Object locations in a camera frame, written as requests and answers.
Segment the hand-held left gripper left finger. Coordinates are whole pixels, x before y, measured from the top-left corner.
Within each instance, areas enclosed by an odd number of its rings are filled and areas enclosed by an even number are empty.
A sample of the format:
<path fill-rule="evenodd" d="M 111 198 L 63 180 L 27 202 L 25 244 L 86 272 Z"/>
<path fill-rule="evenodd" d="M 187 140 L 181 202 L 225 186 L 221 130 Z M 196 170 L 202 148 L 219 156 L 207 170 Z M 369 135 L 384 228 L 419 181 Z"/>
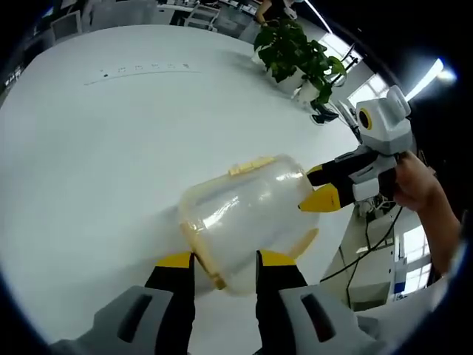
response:
<path fill-rule="evenodd" d="M 187 354 L 195 319 L 195 253 L 158 261 L 144 286 L 124 291 L 94 315 L 76 339 L 50 346 L 52 354 Z"/>

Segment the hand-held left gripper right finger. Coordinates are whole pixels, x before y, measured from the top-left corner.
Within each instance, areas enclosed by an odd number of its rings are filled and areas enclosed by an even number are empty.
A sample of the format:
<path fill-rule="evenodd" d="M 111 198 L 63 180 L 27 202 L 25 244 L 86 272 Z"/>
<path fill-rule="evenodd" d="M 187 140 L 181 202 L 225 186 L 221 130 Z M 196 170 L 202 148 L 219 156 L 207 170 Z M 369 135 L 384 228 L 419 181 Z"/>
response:
<path fill-rule="evenodd" d="M 358 317 L 318 285 L 307 284 L 296 262 L 275 251 L 256 252 L 258 354 L 382 354 L 377 321 Z"/>

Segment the person's right hand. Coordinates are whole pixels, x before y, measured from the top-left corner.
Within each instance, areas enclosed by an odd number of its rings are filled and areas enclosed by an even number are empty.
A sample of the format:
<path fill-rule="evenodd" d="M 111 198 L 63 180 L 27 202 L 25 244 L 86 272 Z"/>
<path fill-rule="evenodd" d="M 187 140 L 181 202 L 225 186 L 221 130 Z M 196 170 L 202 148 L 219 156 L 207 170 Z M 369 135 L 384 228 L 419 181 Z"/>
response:
<path fill-rule="evenodd" d="M 431 211 L 445 200 L 433 172 L 412 152 L 401 155 L 395 167 L 394 200 L 414 212 Z"/>

